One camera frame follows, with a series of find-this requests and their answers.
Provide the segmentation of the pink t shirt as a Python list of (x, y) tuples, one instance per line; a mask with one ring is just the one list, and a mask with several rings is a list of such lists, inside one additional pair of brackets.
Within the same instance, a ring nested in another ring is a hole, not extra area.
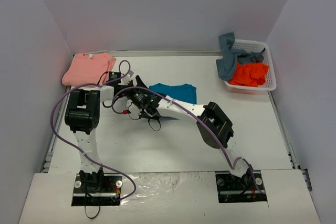
[(62, 78), (64, 86), (84, 83), (103, 84), (113, 69), (116, 58), (104, 52), (100, 54), (75, 54), (68, 71)]

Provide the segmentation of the teal blue t shirt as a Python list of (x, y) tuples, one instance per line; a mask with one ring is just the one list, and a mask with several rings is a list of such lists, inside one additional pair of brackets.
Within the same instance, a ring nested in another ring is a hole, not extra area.
[(172, 99), (187, 103), (197, 103), (196, 87), (191, 84), (182, 84), (179, 86), (169, 86), (161, 83), (149, 86), (149, 89), (170, 96)]

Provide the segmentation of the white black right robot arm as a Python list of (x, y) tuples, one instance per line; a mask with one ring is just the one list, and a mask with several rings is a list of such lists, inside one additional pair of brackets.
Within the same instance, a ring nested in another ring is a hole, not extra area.
[(187, 103), (168, 95), (149, 94), (145, 91), (134, 91), (128, 95), (128, 103), (133, 107), (132, 111), (137, 109), (139, 116), (143, 118), (172, 118), (195, 122), (205, 144), (224, 154), (234, 185), (244, 189), (251, 184), (248, 165), (233, 151), (233, 123), (218, 104)]

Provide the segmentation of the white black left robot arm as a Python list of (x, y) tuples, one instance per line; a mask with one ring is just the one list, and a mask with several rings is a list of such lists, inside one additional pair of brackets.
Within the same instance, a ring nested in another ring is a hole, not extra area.
[(80, 149), (80, 179), (93, 191), (101, 191), (106, 185), (96, 141), (101, 103), (112, 100), (127, 87), (146, 87), (140, 76), (132, 78), (132, 74), (128, 74), (121, 78), (120, 72), (110, 72), (109, 81), (107, 85), (99, 83), (90, 90), (80, 88), (71, 92), (65, 114), (65, 124), (73, 132)]

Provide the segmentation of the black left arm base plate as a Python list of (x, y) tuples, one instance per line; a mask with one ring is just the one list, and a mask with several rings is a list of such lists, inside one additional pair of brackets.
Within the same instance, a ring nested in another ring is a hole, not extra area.
[(121, 198), (122, 176), (105, 174), (100, 185), (94, 186), (85, 177), (76, 175), (72, 201), (73, 207), (79, 206), (119, 206)]

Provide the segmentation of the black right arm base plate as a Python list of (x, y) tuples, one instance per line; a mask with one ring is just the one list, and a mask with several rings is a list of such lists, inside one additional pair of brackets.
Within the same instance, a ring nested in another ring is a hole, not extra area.
[(261, 171), (254, 171), (254, 177), (259, 190), (255, 187), (250, 171), (242, 178), (229, 172), (215, 173), (218, 202), (220, 204), (267, 202)]

